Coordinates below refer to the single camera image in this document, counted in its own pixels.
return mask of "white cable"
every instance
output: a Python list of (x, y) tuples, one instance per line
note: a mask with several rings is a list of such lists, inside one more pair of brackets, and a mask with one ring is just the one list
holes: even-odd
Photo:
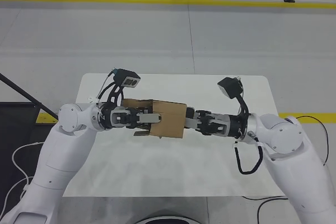
[(98, 93), (97, 96), (96, 96), (96, 99), (98, 99), (98, 97), (100, 96), (100, 93), (101, 93), (101, 91), (103, 90), (103, 87), (105, 86), (105, 83), (106, 83), (106, 81), (108, 80), (108, 78), (109, 78), (110, 76), (111, 76), (111, 73), (109, 73), (109, 74), (107, 75), (105, 81), (103, 82), (103, 84), (102, 84), (102, 86), (101, 86), (101, 89), (100, 89), (99, 93)]
[(28, 177), (27, 174), (22, 170), (22, 168), (20, 168), (20, 167), (16, 164), (16, 162), (15, 162), (15, 158), (14, 158), (15, 153), (16, 153), (18, 150), (20, 150), (20, 149), (22, 149), (22, 148), (24, 148), (24, 147), (26, 147), (26, 146), (35, 146), (35, 145), (37, 145), (37, 144), (43, 144), (43, 143), (44, 143), (44, 142), (35, 142), (35, 143), (32, 143), (32, 144), (26, 144), (26, 145), (24, 145), (24, 146), (21, 146), (21, 147), (17, 148), (17, 149), (12, 153), (11, 161), (12, 161), (12, 163), (14, 164), (14, 166), (16, 166), (16, 168), (18, 168), (18, 170), (20, 170), (20, 171), (23, 173), (23, 175), (25, 176), (26, 184), (27, 184), (27, 185), (29, 184), (29, 177)]
[(0, 214), (0, 220), (1, 220), (1, 218), (2, 218), (2, 215), (4, 214), (4, 211), (5, 211), (5, 208), (6, 208), (7, 198), (8, 198), (8, 196), (9, 196), (10, 192), (12, 191), (12, 189), (13, 189), (14, 187), (16, 187), (16, 186), (17, 186), (20, 182), (22, 182), (23, 180), (26, 180), (26, 178), (23, 178), (23, 179), (19, 180), (19, 181), (18, 181), (16, 184), (14, 184), (14, 185), (10, 188), (10, 190), (7, 192), (6, 197), (5, 197), (5, 201), (4, 201), (4, 207), (2, 208), (2, 211), (1, 211), (1, 214)]
[(20, 200), (22, 199), (22, 197), (24, 196), (24, 193), (25, 193), (26, 190), (23, 190), (20, 194)]

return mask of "black cable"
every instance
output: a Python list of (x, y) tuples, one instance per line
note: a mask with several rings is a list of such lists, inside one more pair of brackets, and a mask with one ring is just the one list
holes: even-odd
[(247, 200), (265, 200), (265, 199), (271, 199), (271, 198), (282, 198), (284, 196), (271, 196), (271, 197), (266, 197), (266, 198), (248, 198), (245, 196), (242, 196), (243, 198), (247, 199)]
[(239, 169), (239, 172), (243, 175), (249, 175), (249, 174), (255, 173), (258, 170), (260, 164), (263, 161), (263, 148), (261, 146), (258, 146), (259, 159), (258, 159), (258, 162), (255, 164), (254, 168), (250, 171), (243, 171), (242, 170), (240, 157), (239, 157), (239, 151), (238, 151), (237, 147), (234, 147), (234, 149), (235, 149), (235, 155), (236, 155), (237, 168)]
[(260, 209), (262, 208), (262, 206), (268, 202), (272, 202), (273, 200), (288, 200), (287, 198), (272, 198), (272, 199), (269, 199), (269, 200), (266, 200), (265, 202), (261, 203), (259, 205), (259, 208), (258, 208), (258, 212), (256, 214), (256, 217), (258, 219), (258, 224), (260, 224)]
[(100, 92), (98, 99), (100, 100), (103, 97), (103, 94), (109, 89), (111, 88), (114, 84), (116, 84), (115, 82), (111, 82), (108, 86), (106, 86), (102, 92)]
[(327, 145), (326, 159), (325, 159), (325, 162), (324, 162), (324, 166), (325, 166), (326, 163), (327, 163), (327, 160), (329, 159), (329, 154), (330, 154), (329, 134), (327, 132), (327, 129), (326, 129), (325, 125), (319, 119), (314, 118), (313, 116), (308, 116), (308, 115), (298, 116), (296, 119), (299, 119), (299, 118), (312, 118), (312, 119), (318, 121), (323, 126), (323, 128), (325, 130), (325, 134), (326, 134), (326, 145)]
[(108, 95), (107, 102), (112, 102), (113, 97), (115, 97), (115, 99), (117, 98), (118, 95), (117, 95), (116, 90), (118, 88), (119, 88), (119, 86), (117, 84), (112, 88), (110, 94)]
[(115, 95), (115, 97), (114, 97), (114, 104), (115, 105), (117, 105), (117, 103), (118, 103), (118, 96), (119, 95), (123, 95), (123, 86), (120, 86), (119, 87), (119, 90), (117, 91), (117, 93), (116, 93), (116, 95)]

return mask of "floor seam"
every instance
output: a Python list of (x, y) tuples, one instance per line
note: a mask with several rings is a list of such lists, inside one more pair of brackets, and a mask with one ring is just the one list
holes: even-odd
[(208, 206), (208, 197), (206, 197), (207, 200), (207, 213), (208, 213), (208, 224), (210, 224), (211, 220), (209, 218), (209, 206)]
[(189, 31), (190, 31), (190, 44), (192, 45), (193, 71), (194, 71), (194, 74), (195, 74), (195, 63), (194, 63), (194, 52), (193, 52), (193, 39), (192, 39), (192, 27), (190, 25), (189, 5), (188, 5), (188, 19), (189, 19)]
[(6, 36), (8, 35), (8, 33), (10, 32), (10, 30), (11, 30), (11, 28), (12, 28), (12, 26), (13, 26), (13, 24), (14, 24), (14, 22), (16, 21), (16, 19), (18, 18), (18, 15), (20, 14), (20, 12), (21, 12), (21, 9), (22, 8), (20, 8), (20, 10), (18, 11), (18, 13), (17, 13), (17, 15), (16, 15), (16, 17), (15, 17), (15, 19), (12, 21), (12, 23), (11, 23), (11, 26), (10, 26), (10, 28), (8, 29), (8, 31), (6, 32), (6, 34), (5, 34), (5, 36), (4, 36), (4, 38), (2, 39), (2, 41), (1, 41), (1, 43), (0, 43), (0, 47), (1, 47), (1, 45), (2, 45), (2, 43), (4, 43), (4, 41), (5, 41), (5, 39), (6, 39)]

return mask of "black panel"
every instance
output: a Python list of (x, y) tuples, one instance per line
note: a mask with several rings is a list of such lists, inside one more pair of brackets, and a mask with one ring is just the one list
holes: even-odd
[[(35, 126), (39, 108), (30, 102), (0, 102), (0, 213), (8, 190), (18, 180), (24, 178), (12, 164), (11, 155), (22, 145), (43, 141), (52, 125)], [(33, 175), (41, 145), (23, 148), (15, 156), (15, 161), (27, 174)], [(10, 194), (6, 211), (19, 199), (24, 181)]]

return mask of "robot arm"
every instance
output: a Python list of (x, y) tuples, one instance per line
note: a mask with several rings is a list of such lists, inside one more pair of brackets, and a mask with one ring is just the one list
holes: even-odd
[[(126, 76), (115, 80), (120, 86), (136, 86), (139, 77), (131, 75), (131, 80)], [(185, 127), (204, 135), (234, 137), (257, 144), (273, 180), (288, 197), (301, 223), (336, 224), (328, 174), (301, 124), (293, 117), (250, 114), (240, 96), (242, 83), (237, 78), (225, 78), (218, 85), (229, 98), (237, 98), (241, 105), (239, 115), (187, 108)], [(111, 92), (109, 97), (117, 98), (119, 94), (122, 88)], [(93, 103), (61, 107), (59, 123), (52, 128), (41, 149), (34, 179), (19, 204), (0, 223), (55, 224), (60, 199), (85, 163), (97, 132), (137, 126), (149, 129), (151, 123), (160, 121), (159, 114), (150, 113), (151, 108), (124, 108), (116, 102), (109, 98), (100, 106)]]

